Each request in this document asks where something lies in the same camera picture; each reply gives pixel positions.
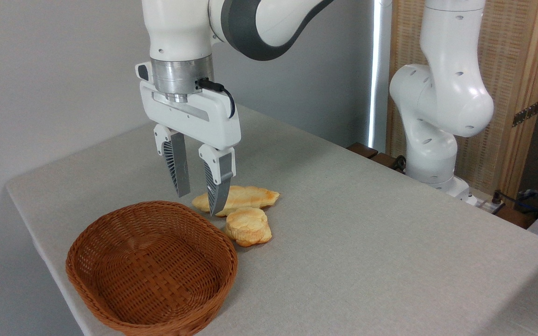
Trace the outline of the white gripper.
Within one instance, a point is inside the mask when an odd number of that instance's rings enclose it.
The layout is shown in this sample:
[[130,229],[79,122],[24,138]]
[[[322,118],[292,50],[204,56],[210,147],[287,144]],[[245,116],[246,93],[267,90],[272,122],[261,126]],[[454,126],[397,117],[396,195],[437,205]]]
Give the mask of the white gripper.
[[205,181],[211,215],[223,210],[236,175],[233,147],[241,140],[238,113],[228,96],[213,90],[187,96],[186,103],[169,100],[152,82],[151,62],[136,65],[146,115],[158,123],[154,128],[156,150],[170,171],[179,197],[191,191],[185,136],[205,144],[198,152],[204,162]]

